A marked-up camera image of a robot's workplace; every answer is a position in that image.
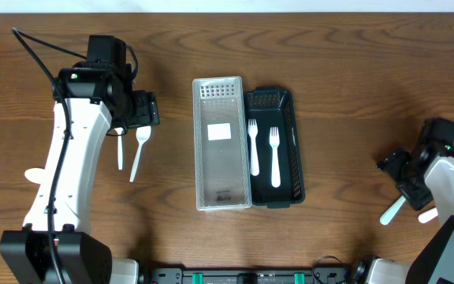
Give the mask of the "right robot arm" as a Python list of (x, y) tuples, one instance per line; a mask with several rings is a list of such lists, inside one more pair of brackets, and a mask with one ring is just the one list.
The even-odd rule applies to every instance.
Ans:
[(440, 229), (410, 265), (373, 256), (351, 269), (350, 283), (454, 283), (454, 121), (424, 121), (412, 151), (378, 162), (411, 207), (434, 203)]

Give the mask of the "black plastic perforated basket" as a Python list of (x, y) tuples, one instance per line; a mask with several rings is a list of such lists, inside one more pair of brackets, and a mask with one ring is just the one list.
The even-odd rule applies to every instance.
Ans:
[[(254, 118), (258, 126), (256, 137), (259, 175), (251, 178), (251, 197), (255, 206), (290, 207), (305, 199), (300, 146), (293, 107), (292, 93), (279, 87), (257, 87), (244, 93), (245, 116)], [(272, 148), (270, 128), (278, 127), (278, 147), (281, 186), (271, 185)]]

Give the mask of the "clear plastic perforated basket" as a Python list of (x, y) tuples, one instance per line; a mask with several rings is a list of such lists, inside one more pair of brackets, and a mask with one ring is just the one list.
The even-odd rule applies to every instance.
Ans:
[(196, 208), (221, 211), (252, 205), (247, 126), (240, 77), (192, 82)]

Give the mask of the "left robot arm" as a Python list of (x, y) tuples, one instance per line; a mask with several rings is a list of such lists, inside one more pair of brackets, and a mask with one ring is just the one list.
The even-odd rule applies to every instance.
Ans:
[(39, 191), (0, 253), (20, 283), (141, 283), (133, 259), (120, 259), (90, 234), (91, 193), (102, 143), (159, 123), (154, 93), (136, 90), (133, 49), (91, 35), (87, 53), (50, 78), (54, 131)]

